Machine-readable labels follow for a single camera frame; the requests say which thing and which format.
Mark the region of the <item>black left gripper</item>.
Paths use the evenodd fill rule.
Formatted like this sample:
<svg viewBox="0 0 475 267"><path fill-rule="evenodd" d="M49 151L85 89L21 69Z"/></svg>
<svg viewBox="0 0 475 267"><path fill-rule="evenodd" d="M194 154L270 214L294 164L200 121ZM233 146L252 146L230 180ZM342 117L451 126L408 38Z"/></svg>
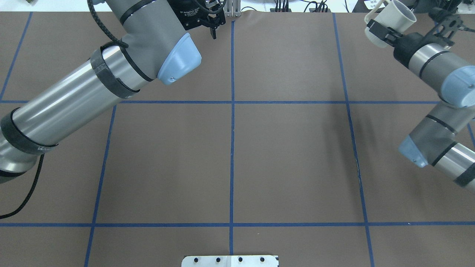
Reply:
<svg viewBox="0 0 475 267"><path fill-rule="evenodd" d="M168 0L168 4L185 30L207 27L214 40L218 27L226 23L225 0Z"/></svg>

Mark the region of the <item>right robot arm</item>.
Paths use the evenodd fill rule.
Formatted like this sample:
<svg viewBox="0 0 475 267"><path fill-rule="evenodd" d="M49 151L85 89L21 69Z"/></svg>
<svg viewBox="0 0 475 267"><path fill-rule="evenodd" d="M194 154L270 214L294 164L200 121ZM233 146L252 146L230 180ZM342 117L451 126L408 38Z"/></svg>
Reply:
<svg viewBox="0 0 475 267"><path fill-rule="evenodd" d="M474 192L474 151L455 139L474 120L474 65L449 50L457 31L474 30L458 14L439 7L429 12L435 24L425 35L404 34L417 19L398 1L391 1L371 17L374 13L372 10L364 18L366 37L378 47L393 47L394 58L440 98L399 145L399 152L418 167L433 166L461 188Z"/></svg>

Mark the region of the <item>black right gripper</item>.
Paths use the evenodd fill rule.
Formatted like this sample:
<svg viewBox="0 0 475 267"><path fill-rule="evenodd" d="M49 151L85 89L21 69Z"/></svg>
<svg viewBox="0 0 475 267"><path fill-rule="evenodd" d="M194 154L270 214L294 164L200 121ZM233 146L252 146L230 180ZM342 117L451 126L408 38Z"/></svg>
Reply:
<svg viewBox="0 0 475 267"><path fill-rule="evenodd" d="M408 67L414 54L427 44L436 43L441 47L453 47L452 38L458 31L474 33L474 28L466 26L458 14L439 7L429 12L435 26L423 36L419 33L403 35L391 27L375 20L367 23L367 39L377 47L394 47L393 56L403 66Z"/></svg>

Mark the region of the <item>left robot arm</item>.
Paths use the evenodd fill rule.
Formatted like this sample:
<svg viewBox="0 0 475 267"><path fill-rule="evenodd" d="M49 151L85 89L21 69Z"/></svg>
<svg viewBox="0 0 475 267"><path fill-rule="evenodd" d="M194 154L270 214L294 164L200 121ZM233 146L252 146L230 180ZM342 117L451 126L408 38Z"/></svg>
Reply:
<svg viewBox="0 0 475 267"><path fill-rule="evenodd" d="M212 37L225 24L218 0L108 0L126 34L111 40L62 80L1 120L1 183L29 171L63 139L149 82L165 85L198 67L201 55L189 29Z"/></svg>

